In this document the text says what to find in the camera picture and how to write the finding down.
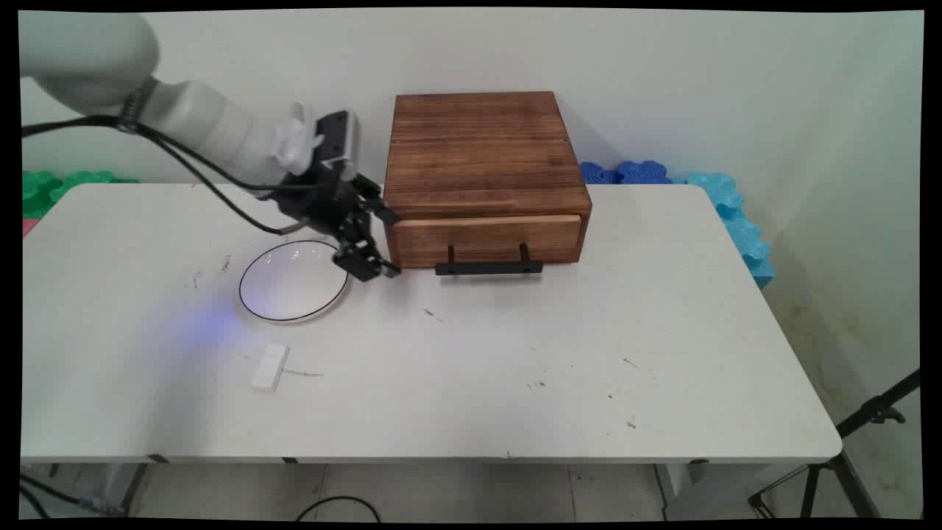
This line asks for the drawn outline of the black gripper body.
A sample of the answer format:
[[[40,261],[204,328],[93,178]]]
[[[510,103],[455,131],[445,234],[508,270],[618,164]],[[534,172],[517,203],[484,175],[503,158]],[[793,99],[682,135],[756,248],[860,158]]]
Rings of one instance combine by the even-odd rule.
[[[331,238],[342,236],[344,220],[362,212],[362,202],[369,198],[370,179],[344,163],[315,163],[303,174],[287,175],[277,190],[282,214]]]

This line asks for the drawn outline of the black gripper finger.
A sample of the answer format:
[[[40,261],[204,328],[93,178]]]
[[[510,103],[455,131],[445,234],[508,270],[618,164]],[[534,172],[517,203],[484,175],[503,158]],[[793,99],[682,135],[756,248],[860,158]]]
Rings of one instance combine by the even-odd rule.
[[[383,189],[367,177],[356,178],[356,190],[362,198],[364,208],[373,213],[385,225],[396,225],[401,217],[391,209],[383,198]]]
[[[334,265],[355,279],[367,282],[381,275],[395,278],[401,274],[398,265],[380,254],[372,237],[368,213],[347,214],[334,238],[339,243],[332,257]]]

